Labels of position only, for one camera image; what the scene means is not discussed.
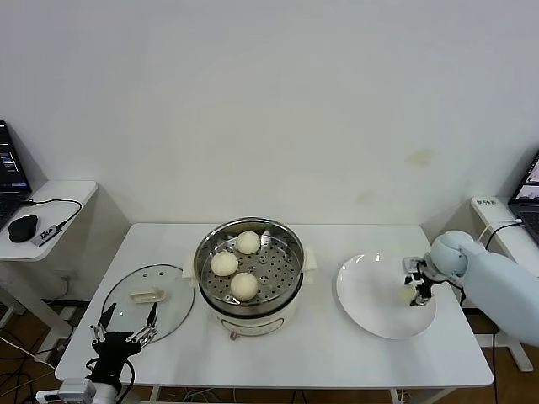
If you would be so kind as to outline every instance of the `pot handle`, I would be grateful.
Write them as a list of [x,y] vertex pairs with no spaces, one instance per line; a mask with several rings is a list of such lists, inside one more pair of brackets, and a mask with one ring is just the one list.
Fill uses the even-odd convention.
[[189,278],[191,288],[196,288],[198,282],[195,276],[195,268],[193,267],[193,262],[195,261],[195,255],[190,254],[187,257],[187,260],[184,262],[184,267],[182,270],[182,278]]
[[308,284],[312,284],[314,281],[314,271],[318,268],[317,259],[314,256],[314,250],[311,247],[305,247],[305,264],[303,265],[303,274],[305,281]]

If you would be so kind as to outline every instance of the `laptop screen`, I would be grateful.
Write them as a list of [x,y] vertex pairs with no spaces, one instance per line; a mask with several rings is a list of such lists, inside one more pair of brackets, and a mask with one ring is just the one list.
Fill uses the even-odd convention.
[[539,203],[539,153],[534,157],[510,202]]
[[26,191],[30,186],[6,123],[0,120],[0,191]]

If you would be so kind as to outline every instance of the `glass lid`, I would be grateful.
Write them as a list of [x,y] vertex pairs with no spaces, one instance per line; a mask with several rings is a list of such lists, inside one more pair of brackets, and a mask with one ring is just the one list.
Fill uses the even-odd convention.
[[181,268],[166,263],[147,265],[112,288],[101,309],[101,322],[108,332],[139,332],[157,302],[156,342],[184,322],[194,299],[195,290],[182,278]]

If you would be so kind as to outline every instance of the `computer mouse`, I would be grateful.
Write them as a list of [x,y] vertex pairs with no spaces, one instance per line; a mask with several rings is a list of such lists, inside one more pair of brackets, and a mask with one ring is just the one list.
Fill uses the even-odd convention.
[[9,240],[12,242],[27,242],[35,236],[37,228],[37,216],[23,216],[9,223]]

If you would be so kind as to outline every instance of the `robotic arm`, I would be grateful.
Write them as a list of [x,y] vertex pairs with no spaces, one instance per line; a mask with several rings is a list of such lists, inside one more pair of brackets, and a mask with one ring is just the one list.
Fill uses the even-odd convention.
[[423,258],[405,258],[411,306],[424,306],[431,287],[458,279],[467,298],[510,336],[539,346],[539,278],[507,257],[487,251],[462,231],[438,236]]
[[40,404],[77,403],[77,404],[120,404],[120,375],[127,359],[141,352],[157,335],[157,303],[139,332],[107,332],[106,328],[114,314],[116,304],[101,315],[97,326],[90,326],[92,347],[98,355],[87,363],[91,374],[86,379],[64,380],[59,390],[39,391],[36,400]]

